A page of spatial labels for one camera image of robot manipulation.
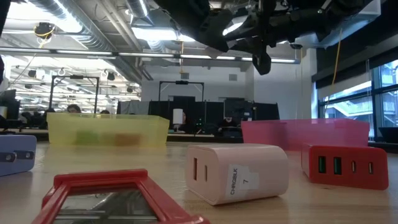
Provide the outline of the linear ceiling light fixture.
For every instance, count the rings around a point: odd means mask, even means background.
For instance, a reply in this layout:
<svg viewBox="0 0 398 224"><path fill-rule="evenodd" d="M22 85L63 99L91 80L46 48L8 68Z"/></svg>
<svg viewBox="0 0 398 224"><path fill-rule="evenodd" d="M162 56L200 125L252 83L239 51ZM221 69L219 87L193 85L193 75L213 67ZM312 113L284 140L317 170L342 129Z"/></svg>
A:
<svg viewBox="0 0 398 224"><path fill-rule="evenodd" d="M15 54L15 55L39 55L49 56L62 55L66 57L83 57L83 58L99 58L99 59L115 59L116 57L143 57L143 58L172 58L172 59L192 59L192 60L220 60L220 61L237 61L237 62L252 62L251 57L237 57L237 56L217 56L211 58L208 55L194 55L194 54L156 54L156 53L141 53L141 52L102 52L102 51L87 51L87 50L59 50L59 49L37 49L37 48L14 48L14 47L0 47L0 53Z"/></svg>

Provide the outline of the dark window frame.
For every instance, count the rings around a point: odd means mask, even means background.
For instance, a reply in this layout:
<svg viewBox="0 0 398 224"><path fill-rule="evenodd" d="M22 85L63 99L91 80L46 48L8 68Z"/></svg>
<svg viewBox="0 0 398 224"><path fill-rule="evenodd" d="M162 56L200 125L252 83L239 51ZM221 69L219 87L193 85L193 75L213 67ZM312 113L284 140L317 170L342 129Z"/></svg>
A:
<svg viewBox="0 0 398 224"><path fill-rule="evenodd" d="M398 60L371 68L365 63L358 76L317 89L319 118L346 118L368 122L369 138L383 141L379 128L398 127Z"/></svg>

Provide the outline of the red charger block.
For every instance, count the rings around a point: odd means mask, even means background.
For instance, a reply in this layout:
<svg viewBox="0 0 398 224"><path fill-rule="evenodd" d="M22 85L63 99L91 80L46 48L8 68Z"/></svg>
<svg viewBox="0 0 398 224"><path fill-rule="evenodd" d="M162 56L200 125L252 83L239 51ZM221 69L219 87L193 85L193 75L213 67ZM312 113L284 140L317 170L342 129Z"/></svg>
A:
<svg viewBox="0 0 398 224"><path fill-rule="evenodd" d="M116 146L137 146L141 143L140 134L116 134L114 137Z"/></svg>

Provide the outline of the red digital clock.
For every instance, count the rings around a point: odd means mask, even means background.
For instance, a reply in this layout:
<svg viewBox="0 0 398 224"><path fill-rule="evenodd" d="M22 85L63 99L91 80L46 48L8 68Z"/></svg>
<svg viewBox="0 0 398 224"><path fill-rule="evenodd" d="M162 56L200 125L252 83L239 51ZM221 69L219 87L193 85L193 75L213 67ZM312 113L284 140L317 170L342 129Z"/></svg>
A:
<svg viewBox="0 0 398 224"><path fill-rule="evenodd" d="M31 224L210 224L187 213L145 169L56 175Z"/></svg>

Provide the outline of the black partition screens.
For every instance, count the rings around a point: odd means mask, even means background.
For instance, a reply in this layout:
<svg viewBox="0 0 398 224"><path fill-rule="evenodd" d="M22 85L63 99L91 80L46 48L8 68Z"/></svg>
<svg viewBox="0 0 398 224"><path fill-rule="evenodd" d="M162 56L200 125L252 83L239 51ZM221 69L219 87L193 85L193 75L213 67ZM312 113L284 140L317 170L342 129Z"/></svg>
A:
<svg viewBox="0 0 398 224"><path fill-rule="evenodd" d="M225 117L232 117L241 127L243 121L278 120L279 107L276 103L256 103L238 98L223 102L196 101L192 96L177 96L167 101L120 101L118 114L156 115L170 121L170 129L176 130L172 123L173 109L183 109L188 119L196 124L194 134L217 134L218 123Z"/></svg>

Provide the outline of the black rig frame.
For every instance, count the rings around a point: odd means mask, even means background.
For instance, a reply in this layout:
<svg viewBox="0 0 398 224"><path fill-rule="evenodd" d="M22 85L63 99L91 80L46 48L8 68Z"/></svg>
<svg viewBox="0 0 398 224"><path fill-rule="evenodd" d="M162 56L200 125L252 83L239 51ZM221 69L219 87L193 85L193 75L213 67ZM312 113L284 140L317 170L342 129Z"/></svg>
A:
<svg viewBox="0 0 398 224"><path fill-rule="evenodd" d="M158 100L161 101L161 86L163 83L168 83L168 84L176 84L176 85L201 85L201 101L205 101L204 98L204 93L205 93L205 83L204 82L189 82L186 80L177 80L177 81L159 81L159 86L158 86Z"/></svg>
<svg viewBox="0 0 398 224"><path fill-rule="evenodd" d="M52 108L52 102L53 102L53 93L54 93L54 88L58 85L55 83L55 79L60 78L60 81L63 81L65 78L69 78L71 80L83 80L83 79L88 79L91 81L91 79L96 80L96 84L93 85L96 87L95 91L95 104L94 104L94 114L97 112L97 107L98 107L98 93L99 93L99 88L100 88L100 78L99 77L90 77L87 75L52 75L52 82L51 82L51 87L50 87L50 96L49 96L49 109Z"/></svg>

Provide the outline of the lavender charger block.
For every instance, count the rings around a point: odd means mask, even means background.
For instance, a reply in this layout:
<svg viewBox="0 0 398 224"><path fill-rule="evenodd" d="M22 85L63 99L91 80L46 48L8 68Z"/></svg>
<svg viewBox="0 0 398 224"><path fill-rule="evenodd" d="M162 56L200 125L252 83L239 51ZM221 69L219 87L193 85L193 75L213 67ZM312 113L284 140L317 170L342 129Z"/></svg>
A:
<svg viewBox="0 0 398 224"><path fill-rule="evenodd" d="M0 135L0 177L30 171L37 139L31 135Z"/></svg>

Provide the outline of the white wall charger cube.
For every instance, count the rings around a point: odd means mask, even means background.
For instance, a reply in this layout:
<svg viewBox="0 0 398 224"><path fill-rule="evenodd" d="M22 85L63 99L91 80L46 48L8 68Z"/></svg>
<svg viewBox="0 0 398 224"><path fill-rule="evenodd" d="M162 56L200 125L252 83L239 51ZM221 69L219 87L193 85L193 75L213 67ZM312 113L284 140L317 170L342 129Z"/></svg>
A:
<svg viewBox="0 0 398 224"><path fill-rule="evenodd" d="M288 189L289 162L284 150L273 145L190 145L185 182L210 205L276 197Z"/></svg>

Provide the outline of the pink translucent plastic bin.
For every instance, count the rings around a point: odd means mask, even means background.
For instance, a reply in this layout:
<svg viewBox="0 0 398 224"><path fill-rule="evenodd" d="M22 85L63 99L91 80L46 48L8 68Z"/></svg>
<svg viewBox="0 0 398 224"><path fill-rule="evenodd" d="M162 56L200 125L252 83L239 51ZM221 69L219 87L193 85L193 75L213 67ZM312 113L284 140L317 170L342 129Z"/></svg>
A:
<svg viewBox="0 0 398 224"><path fill-rule="evenodd" d="M345 118L244 121L243 141L300 151L306 145L367 146L370 124Z"/></svg>

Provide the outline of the green small charger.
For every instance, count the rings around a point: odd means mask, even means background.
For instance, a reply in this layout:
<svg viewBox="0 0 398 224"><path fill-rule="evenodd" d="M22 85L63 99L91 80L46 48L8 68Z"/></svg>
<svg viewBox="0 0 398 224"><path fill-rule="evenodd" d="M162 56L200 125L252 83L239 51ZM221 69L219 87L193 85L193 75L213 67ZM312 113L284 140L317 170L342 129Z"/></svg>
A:
<svg viewBox="0 0 398 224"><path fill-rule="evenodd" d="M94 131L81 130L76 132L76 145L94 146L98 144L99 135Z"/></svg>

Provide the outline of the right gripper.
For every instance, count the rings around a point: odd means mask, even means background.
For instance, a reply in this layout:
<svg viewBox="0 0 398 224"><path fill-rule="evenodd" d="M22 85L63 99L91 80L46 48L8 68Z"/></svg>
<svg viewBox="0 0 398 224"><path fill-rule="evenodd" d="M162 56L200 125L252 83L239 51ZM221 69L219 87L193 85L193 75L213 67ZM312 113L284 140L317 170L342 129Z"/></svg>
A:
<svg viewBox="0 0 398 224"><path fill-rule="evenodd" d="M229 50L228 42L241 39L264 40L275 46L289 40L287 34L270 24L272 19L281 19L283 11L275 12L274 0L255 0L256 5L238 10L212 8L209 0L154 0L164 10L183 35L193 38L221 52ZM271 57L267 47L252 55L252 64L260 75L271 70Z"/></svg>

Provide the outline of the silver round air duct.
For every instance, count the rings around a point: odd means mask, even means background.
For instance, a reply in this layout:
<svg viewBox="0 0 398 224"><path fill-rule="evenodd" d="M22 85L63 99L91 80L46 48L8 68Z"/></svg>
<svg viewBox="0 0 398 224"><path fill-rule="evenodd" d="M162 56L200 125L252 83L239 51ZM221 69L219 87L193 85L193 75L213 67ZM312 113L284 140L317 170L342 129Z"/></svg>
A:
<svg viewBox="0 0 398 224"><path fill-rule="evenodd" d="M79 7L74 0L29 0L34 6L48 12L61 21L75 21L81 27L75 37L76 41L88 50L116 52L116 47L100 31L97 25ZM128 81L140 83L142 80L153 80L143 69L135 66L135 62L117 56L115 59L105 59L116 67L116 70Z"/></svg>

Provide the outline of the red multi-port charger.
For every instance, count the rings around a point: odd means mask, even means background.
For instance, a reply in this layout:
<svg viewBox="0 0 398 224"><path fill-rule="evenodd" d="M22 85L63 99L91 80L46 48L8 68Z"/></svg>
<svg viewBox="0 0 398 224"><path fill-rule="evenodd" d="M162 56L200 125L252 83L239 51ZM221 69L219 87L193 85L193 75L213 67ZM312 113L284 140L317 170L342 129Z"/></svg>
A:
<svg viewBox="0 0 398 224"><path fill-rule="evenodd" d="M389 186L387 153L380 148L306 145L301 166L315 184L372 190Z"/></svg>

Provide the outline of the yellow translucent plastic bin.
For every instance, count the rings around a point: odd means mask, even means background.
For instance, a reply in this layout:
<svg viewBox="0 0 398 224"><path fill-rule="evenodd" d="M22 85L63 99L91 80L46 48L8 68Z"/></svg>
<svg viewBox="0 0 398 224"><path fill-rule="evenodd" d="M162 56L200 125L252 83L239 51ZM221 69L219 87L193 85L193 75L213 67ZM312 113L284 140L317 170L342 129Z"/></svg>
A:
<svg viewBox="0 0 398 224"><path fill-rule="evenodd" d="M160 116L136 114L49 113L47 115L49 142L54 145L75 145L76 132L98 133L95 146L116 146L116 134L140 134L141 143L132 147L165 145L170 121Z"/></svg>

